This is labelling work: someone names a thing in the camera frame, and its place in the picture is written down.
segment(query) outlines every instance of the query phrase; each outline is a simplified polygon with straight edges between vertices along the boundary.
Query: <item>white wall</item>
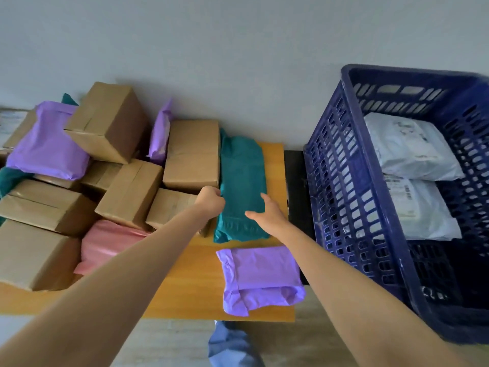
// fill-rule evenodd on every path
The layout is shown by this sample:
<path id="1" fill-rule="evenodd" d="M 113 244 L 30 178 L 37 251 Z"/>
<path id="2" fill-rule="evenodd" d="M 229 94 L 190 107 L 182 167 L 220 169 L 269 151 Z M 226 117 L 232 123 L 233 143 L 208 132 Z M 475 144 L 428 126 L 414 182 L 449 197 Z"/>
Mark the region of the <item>white wall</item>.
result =
<path id="1" fill-rule="evenodd" d="M 154 116 L 302 146 L 347 63 L 489 74 L 483 0 L 1 0 L 0 105 L 130 83 Z"/>

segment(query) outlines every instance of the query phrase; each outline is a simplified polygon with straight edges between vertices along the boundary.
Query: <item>forearm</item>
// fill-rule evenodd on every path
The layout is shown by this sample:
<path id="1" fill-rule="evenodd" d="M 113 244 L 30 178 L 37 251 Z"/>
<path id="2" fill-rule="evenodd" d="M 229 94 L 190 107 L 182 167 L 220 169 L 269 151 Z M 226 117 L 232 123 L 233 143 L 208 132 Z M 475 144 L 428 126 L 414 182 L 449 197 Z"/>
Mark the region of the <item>forearm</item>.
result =
<path id="1" fill-rule="evenodd" d="M 0 349 L 1 365 L 110 365 L 208 217 L 197 206 L 73 285 Z"/>
<path id="2" fill-rule="evenodd" d="M 290 249 L 362 367 L 464 365 L 402 302 L 299 229 L 286 224 L 277 238 Z"/>

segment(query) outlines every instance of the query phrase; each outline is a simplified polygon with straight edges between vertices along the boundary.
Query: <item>hand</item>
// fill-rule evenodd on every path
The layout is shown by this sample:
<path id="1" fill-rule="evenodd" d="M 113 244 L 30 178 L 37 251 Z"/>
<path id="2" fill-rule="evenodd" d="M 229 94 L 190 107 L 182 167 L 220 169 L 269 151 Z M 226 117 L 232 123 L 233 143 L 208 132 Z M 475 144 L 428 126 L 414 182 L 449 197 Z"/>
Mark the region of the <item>hand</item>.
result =
<path id="1" fill-rule="evenodd" d="M 265 212 L 245 211 L 244 214 L 248 219 L 257 222 L 265 232 L 277 237 L 282 228 L 289 224 L 289 222 L 278 207 L 278 203 L 265 193 L 261 193 L 261 196 L 263 201 L 265 201 Z"/>
<path id="2" fill-rule="evenodd" d="M 221 197 L 221 191 L 206 185 L 202 188 L 195 200 L 195 206 L 200 206 L 208 216 L 207 219 L 215 218 L 223 209 L 226 201 Z"/>

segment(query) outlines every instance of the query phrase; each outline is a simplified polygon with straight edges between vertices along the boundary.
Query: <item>floor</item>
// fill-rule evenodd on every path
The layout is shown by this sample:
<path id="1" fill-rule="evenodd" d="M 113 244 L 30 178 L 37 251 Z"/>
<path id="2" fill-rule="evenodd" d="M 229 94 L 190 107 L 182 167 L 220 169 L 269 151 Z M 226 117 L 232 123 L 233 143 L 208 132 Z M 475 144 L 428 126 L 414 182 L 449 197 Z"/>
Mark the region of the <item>floor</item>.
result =
<path id="1" fill-rule="evenodd" d="M 260 349 L 267 367 L 354 367 L 314 293 L 297 305 L 295 323 L 250 322 L 244 329 Z M 0 344 L 30 317 L 0 317 Z M 207 340 L 213 321 L 141 320 L 113 367 L 209 367 Z M 489 346 L 452 345 L 472 366 L 489 365 Z"/>

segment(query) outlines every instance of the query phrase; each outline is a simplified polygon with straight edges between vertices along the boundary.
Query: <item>barcode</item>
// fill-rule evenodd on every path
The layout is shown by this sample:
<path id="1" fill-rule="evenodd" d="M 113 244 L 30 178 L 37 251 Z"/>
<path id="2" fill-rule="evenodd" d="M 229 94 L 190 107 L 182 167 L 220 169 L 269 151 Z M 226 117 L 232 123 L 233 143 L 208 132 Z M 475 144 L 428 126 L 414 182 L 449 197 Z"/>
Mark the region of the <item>barcode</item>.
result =
<path id="1" fill-rule="evenodd" d="M 404 190 L 406 191 L 407 199 L 412 200 L 413 196 L 411 196 L 411 191 L 409 190 L 409 187 L 407 185 L 404 186 Z"/>

